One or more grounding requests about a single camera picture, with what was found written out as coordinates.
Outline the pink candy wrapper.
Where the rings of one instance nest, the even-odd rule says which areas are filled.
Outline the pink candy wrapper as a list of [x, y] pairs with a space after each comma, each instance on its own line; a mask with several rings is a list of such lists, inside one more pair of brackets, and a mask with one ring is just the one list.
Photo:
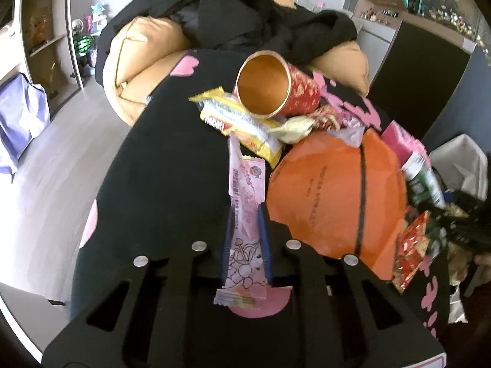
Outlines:
[[226, 236], [225, 277], [214, 302], [256, 309], [264, 305], [267, 287], [258, 219], [265, 201], [265, 161], [243, 155], [235, 134], [229, 135], [228, 145], [232, 223]]

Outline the red gold paper cup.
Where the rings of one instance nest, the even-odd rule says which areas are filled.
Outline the red gold paper cup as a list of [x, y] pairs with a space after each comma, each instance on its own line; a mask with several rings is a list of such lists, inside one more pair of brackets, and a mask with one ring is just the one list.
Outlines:
[[235, 81], [235, 94], [259, 119], [310, 114], [321, 98], [312, 77], [273, 51], [256, 52], [245, 59]]

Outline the red snack wrapper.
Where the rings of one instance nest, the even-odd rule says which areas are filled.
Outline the red snack wrapper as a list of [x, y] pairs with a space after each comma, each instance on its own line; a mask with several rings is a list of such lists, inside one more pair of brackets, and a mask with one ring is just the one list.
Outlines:
[[428, 222], [429, 211], [425, 211], [398, 238], [392, 283], [400, 294], [407, 289], [426, 256], [429, 246], [426, 236]]

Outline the orange basketball pattern bag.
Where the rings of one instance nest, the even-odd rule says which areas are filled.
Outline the orange basketball pattern bag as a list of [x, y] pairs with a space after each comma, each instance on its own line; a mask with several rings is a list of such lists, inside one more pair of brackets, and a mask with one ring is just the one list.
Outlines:
[[374, 130], [358, 148], [323, 132], [296, 144], [270, 176], [266, 205], [317, 253], [354, 254], [381, 280], [392, 278], [408, 201], [400, 162]]

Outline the pink toy box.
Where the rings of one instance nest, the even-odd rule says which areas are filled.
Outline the pink toy box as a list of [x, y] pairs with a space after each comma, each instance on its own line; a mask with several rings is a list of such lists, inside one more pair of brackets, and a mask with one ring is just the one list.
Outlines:
[[381, 135], [381, 139], [396, 154], [400, 167], [402, 167], [412, 153], [416, 152], [423, 157], [425, 164], [430, 167], [431, 162], [423, 144], [400, 126], [396, 121], [392, 121]]

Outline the yellow snack wrapper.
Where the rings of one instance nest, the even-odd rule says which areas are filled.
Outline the yellow snack wrapper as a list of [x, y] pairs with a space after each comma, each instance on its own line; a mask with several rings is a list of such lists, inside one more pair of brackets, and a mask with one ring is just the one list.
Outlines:
[[270, 131], [279, 127], [279, 122], [254, 118], [235, 95], [224, 91], [221, 86], [188, 100], [196, 104], [203, 122], [224, 136], [234, 133], [244, 147], [266, 160], [272, 169], [278, 165], [284, 144]]

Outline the blue fabric bag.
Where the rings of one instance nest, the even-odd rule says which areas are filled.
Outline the blue fabric bag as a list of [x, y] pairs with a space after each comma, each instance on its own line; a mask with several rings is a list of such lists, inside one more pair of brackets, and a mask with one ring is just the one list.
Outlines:
[[1, 175], [14, 176], [29, 144], [51, 124], [41, 85], [18, 73], [1, 85]]

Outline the dark blue partition panel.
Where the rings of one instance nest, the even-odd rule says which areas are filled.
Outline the dark blue partition panel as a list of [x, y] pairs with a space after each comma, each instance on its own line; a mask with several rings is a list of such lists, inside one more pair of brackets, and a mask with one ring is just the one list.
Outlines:
[[429, 151], [462, 134], [490, 151], [490, 67], [480, 48], [467, 52], [404, 22], [369, 99]]

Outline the white display shelf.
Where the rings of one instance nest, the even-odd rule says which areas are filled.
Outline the white display shelf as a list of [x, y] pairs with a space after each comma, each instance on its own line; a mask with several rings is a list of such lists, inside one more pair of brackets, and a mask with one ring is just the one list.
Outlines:
[[23, 50], [19, 69], [31, 83], [43, 87], [54, 116], [83, 89], [71, 0], [15, 0], [14, 17]]

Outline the black clothing on sofa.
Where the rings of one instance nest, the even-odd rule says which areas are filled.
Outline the black clothing on sofa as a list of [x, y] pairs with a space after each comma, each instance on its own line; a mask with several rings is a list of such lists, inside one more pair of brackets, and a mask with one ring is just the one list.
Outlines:
[[354, 22], [344, 13], [319, 13], [273, 0], [132, 0], [102, 30], [97, 44], [96, 81], [111, 41], [136, 17], [168, 18], [181, 26], [194, 48], [253, 53], [273, 50], [297, 67], [357, 38]]

